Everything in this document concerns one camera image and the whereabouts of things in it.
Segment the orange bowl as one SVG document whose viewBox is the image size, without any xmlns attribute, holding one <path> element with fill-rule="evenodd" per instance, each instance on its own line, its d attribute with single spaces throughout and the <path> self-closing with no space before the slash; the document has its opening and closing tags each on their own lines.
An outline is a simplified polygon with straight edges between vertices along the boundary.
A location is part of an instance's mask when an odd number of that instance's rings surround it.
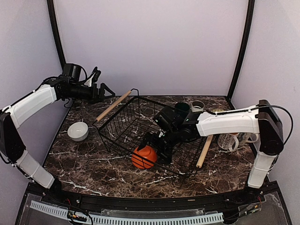
<svg viewBox="0 0 300 225">
<path fill-rule="evenodd" d="M 148 145 L 140 150 L 136 148 L 131 157 L 132 164 L 139 169 L 152 168 L 157 159 L 158 156 L 155 150 Z"/>
</svg>

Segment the dark green cup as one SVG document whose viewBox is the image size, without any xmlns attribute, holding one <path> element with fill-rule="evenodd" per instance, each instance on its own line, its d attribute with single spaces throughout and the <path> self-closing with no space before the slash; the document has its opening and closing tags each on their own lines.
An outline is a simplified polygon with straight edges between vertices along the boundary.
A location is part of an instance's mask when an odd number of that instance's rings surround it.
<svg viewBox="0 0 300 225">
<path fill-rule="evenodd" d="M 184 102 L 177 102 L 175 104 L 175 109 L 176 109 L 176 112 L 181 116 L 186 116 L 190 112 L 189 104 L 184 103 Z"/>
</svg>

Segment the white ribbed bowl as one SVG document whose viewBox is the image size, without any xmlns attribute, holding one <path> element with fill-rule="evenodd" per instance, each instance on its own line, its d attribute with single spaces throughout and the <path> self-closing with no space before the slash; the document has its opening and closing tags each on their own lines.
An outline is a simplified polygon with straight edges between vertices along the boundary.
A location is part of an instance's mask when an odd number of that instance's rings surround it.
<svg viewBox="0 0 300 225">
<path fill-rule="evenodd" d="M 85 122 L 76 122 L 67 130 L 67 135 L 75 142 L 81 142 L 85 140 L 88 134 L 89 128 Z"/>
</svg>

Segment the white brown striped cup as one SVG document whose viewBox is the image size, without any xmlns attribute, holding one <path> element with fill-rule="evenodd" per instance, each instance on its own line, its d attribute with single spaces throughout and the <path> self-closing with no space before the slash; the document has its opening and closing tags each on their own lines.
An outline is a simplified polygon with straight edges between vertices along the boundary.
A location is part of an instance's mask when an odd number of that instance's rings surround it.
<svg viewBox="0 0 300 225">
<path fill-rule="evenodd" d="M 204 111 L 205 104 L 202 101 L 193 101 L 191 103 L 191 112 L 199 113 Z"/>
</svg>

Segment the white leaf pattern mug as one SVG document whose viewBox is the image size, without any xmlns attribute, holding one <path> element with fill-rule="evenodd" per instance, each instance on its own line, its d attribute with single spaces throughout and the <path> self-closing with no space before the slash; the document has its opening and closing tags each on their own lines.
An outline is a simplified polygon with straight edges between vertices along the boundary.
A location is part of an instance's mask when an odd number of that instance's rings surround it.
<svg viewBox="0 0 300 225">
<path fill-rule="evenodd" d="M 239 146 L 238 135 L 239 133 L 220 134 L 217 144 L 223 150 L 235 152 Z"/>
</svg>

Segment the yellow woven pattern plate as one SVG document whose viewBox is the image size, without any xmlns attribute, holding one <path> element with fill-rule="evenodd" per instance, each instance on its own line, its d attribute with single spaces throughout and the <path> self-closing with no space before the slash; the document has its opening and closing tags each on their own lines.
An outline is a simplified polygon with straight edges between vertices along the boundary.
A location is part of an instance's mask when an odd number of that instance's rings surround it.
<svg viewBox="0 0 300 225">
<path fill-rule="evenodd" d="M 222 110 L 222 109 L 214 109 L 212 110 L 213 113 L 218 113 L 218 112 L 224 112 L 226 110 Z"/>
</svg>

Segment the tall dragon pattern mug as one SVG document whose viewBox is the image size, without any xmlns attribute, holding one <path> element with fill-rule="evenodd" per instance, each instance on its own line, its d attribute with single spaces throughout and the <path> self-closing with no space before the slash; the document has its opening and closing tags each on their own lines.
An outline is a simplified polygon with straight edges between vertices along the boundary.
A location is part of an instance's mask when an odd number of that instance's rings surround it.
<svg viewBox="0 0 300 225">
<path fill-rule="evenodd" d="M 238 140 L 240 145 L 244 145 L 246 143 L 255 143 L 258 141 L 259 135 L 254 133 L 239 133 Z"/>
</svg>

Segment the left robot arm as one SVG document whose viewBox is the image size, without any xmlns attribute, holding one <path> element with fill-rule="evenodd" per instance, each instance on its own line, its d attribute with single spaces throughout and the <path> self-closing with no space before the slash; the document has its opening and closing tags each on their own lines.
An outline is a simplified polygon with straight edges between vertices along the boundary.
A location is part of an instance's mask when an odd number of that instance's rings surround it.
<svg viewBox="0 0 300 225">
<path fill-rule="evenodd" d="M 63 204 L 66 193 L 61 190 L 59 179 L 28 149 L 32 145 L 23 139 L 25 129 L 37 134 L 53 128 L 47 122 L 57 125 L 53 116 L 45 122 L 42 116 L 49 114 L 48 106 L 60 100 L 79 99 L 94 104 L 115 97 L 115 92 L 105 83 L 98 84 L 100 76 L 97 67 L 88 75 L 81 65 L 66 63 L 60 75 L 44 79 L 36 89 L 0 110 L 0 158 L 25 178 L 47 189 L 48 197 L 55 204 Z"/>
</svg>

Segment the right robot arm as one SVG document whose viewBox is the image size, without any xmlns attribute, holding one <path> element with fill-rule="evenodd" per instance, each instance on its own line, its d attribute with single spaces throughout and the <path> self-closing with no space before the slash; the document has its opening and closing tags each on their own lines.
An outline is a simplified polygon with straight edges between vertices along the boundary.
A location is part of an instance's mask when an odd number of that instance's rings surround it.
<svg viewBox="0 0 300 225">
<path fill-rule="evenodd" d="M 247 187 L 239 194 L 243 203 L 250 203 L 256 198 L 257 189 L 263 185 L 275 158 L 283 151 L 287 142 L 283 136 L 282 121 L 274 108 L 274 105 L 264 99 L 257 105 L 223 112 L 186 112 L 166 106 L 153 118 L 161 130 L 156 133 L 147 132 L 137 149 L 141 150 L 149 144 L 169 164 L 173 148 L 178 143 L 210 135 L 258 134 L 260 148 L 249 173 Z"/>
</svg>

